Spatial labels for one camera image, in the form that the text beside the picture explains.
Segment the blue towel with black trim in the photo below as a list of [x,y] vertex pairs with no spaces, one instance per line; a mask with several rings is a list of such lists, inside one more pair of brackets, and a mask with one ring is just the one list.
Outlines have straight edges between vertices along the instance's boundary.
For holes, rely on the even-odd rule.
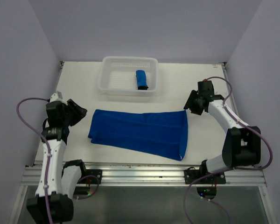
[[147,90],[147,76],[144,70],[137,70],[136,71],[136,83],[138,90]]

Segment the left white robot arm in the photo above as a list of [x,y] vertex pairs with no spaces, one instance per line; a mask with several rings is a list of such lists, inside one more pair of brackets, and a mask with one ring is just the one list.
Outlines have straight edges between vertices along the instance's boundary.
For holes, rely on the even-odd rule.
[[27,210],[37,224],[57,224],[73,219],[76,184],[88,177],[82,160],[63,163],[69,127],[83,119],[87,110],[72,99],[51,99],[46,113],[49,125],[42,130],[42,173],[35,196],[27,200]]

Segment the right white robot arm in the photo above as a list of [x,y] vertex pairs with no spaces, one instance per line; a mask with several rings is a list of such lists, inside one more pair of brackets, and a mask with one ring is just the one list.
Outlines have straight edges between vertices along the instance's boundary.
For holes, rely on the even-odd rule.
[[258,164],[261,159],[260,129],[243,122],[226,104],[226,98],[215,94],[210,80],[197,85],[198,89],[191,91],[184,109],[197,115],[209,113],[226,134],[221,154],[202,161],[198,172],[200,181],[209,183],[216,172],[224,169]]

